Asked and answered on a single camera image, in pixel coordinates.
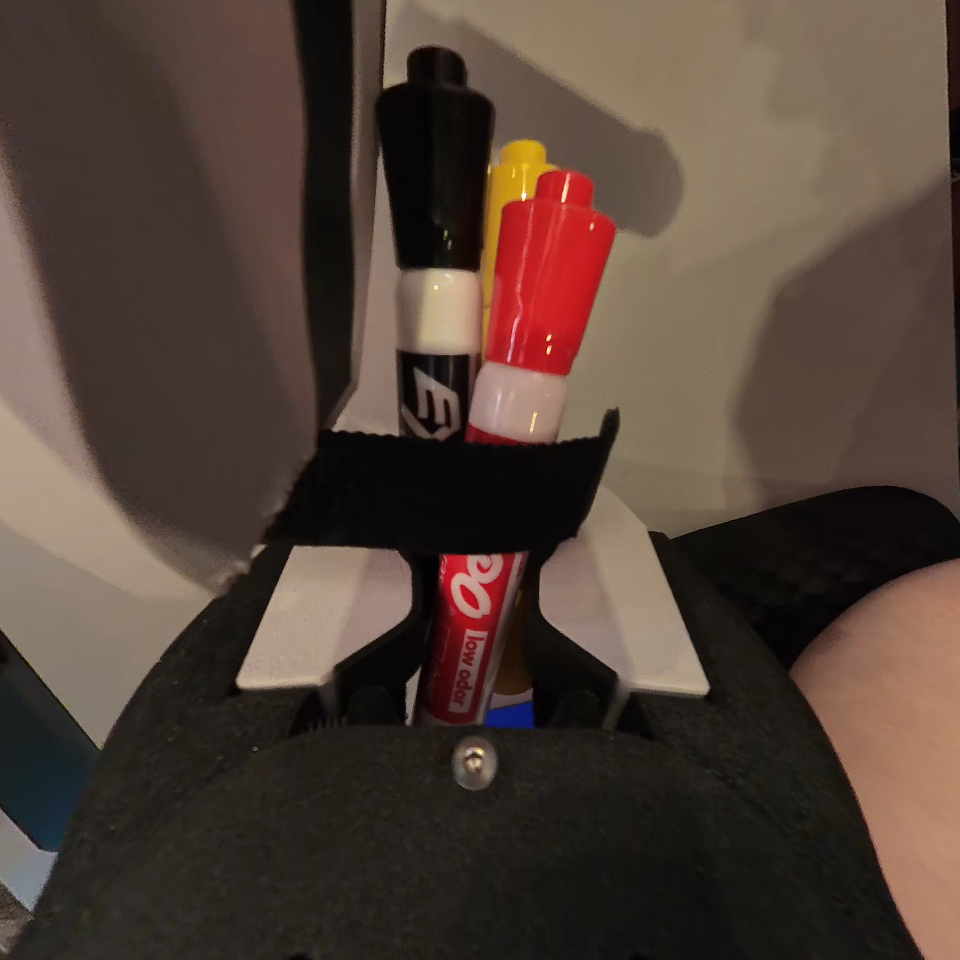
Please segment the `red dry-erase marker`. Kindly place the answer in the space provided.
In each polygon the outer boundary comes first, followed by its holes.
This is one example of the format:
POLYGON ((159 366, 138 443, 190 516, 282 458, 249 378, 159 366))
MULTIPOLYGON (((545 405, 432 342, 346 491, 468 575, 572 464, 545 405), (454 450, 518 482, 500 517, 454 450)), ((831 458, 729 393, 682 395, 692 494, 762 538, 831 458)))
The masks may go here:
MULTIPOLYGON (((580 172, 542 174, 533 198, 501 216, 485 362, 465 440, 489 446, 557 440, 568 377, 616 235, 580 172)), ((414 723, 483 721, 528 552, 444 555, 414 723)))

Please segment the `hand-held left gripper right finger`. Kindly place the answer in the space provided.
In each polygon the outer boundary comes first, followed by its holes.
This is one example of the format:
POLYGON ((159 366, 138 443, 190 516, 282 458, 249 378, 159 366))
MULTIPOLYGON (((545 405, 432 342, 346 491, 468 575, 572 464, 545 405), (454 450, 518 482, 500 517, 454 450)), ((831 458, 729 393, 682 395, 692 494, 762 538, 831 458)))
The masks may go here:
POLYGON ((711 685, 651 534, 606 486, 577 534, 534 570, 524 659, 548 722, 572 695, 617 728, 632 697, 705 698, 711 685))

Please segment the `person's left forearm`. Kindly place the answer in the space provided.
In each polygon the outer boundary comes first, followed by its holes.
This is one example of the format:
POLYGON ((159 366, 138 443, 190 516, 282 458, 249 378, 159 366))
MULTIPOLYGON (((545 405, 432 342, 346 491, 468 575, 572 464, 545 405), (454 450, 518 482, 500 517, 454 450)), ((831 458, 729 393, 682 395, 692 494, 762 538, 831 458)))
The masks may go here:
POLYGON ((959 957, 959 561, 874 590, 790 671, 924 958, 959 957))

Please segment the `black dry-erase marker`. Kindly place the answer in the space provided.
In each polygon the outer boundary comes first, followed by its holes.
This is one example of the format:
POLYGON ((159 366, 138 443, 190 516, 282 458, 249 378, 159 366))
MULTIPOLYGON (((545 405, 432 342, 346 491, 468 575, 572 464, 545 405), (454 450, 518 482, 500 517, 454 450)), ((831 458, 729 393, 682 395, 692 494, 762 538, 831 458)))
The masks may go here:
POLYGON ((402 436, 460 442, 481 362, 481 260, 496 110, 460 54, 422 46, 376 121, 395 261, 402 436))

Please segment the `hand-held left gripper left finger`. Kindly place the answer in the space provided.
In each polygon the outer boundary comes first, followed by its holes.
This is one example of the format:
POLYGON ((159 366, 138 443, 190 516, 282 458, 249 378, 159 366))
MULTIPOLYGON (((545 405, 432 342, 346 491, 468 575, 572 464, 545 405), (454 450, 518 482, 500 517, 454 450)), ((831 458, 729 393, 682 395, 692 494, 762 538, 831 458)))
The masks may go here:
POLYGON ((426 645, 424 573, 390 549, 294 547, 236 677, 243 691, 304 690, 346 716, 383 690, 409 716, 426 645))

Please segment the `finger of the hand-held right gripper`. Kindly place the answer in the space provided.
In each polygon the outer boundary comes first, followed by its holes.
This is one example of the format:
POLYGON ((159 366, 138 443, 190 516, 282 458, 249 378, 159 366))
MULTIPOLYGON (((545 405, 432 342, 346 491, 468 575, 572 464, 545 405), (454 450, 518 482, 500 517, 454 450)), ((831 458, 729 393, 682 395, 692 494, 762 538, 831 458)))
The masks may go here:
POLYGON ((359 380, 386 2, 2 2, 2 402, 86 486, 22 535, 220 592, 359 380))

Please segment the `yellow highlighter marker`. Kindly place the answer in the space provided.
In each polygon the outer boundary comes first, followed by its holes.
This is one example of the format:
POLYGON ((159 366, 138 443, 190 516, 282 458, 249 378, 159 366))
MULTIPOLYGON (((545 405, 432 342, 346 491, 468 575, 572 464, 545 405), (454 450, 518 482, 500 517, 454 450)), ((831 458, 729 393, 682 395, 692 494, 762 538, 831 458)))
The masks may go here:
MULTIPOLYGON (((497 159, 492 160, 487 168, 484 247, 481 260, 482 355, 486 354, 487 349, 502 211, 510 202, 532 196, 539 177, 553 169, 554 166, 547 161, 544 144, 531 139, 513 140, 505 144, 499 150, 497 159)), ((521 587, 515 596, 488 704, 491 713, 518 707, 532 699, 532 681, 522 653, 522 615, 525 600, 521 587)))

